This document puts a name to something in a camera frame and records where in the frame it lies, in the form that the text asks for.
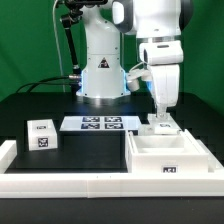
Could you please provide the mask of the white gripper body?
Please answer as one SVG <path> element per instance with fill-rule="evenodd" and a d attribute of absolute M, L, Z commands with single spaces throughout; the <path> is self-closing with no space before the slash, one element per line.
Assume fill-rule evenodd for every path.
<path fill-rule="evenodd" d="M 179 64 L 183 62 L 181 42 L 141 43 L 139 56 L 152 76 L 150 91 L 156 106 L 175 106 L 179 92 Z"/>

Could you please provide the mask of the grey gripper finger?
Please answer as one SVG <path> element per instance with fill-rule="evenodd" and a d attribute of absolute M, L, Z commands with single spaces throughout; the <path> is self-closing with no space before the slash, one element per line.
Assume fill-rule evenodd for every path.
<path fill-rule="evenodd" d="M 156 109 L 156 117 L 159 120 L 167 120 L 168 119 L 167 107 L 164 105 L 158 105 Z"/>

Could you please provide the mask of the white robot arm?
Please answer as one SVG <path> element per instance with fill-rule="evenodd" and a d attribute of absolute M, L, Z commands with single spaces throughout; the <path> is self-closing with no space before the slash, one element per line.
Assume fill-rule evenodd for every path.
<path fill-rule="evenodd" d="M 78 96 L 93 103 L 112 102 L 136 91 L 142 79 L 150 84 L 156 117 L 165 119 L 178 99 L 183 61 L 178 37 L 192 18 L 193 0 L 108 0 L 105 7 L 112 11 L 111 21 L 96 4 L 83 7 L 87 64 Z M 136 37 L 142 69 L 122 69 L 121 34 Z"/>

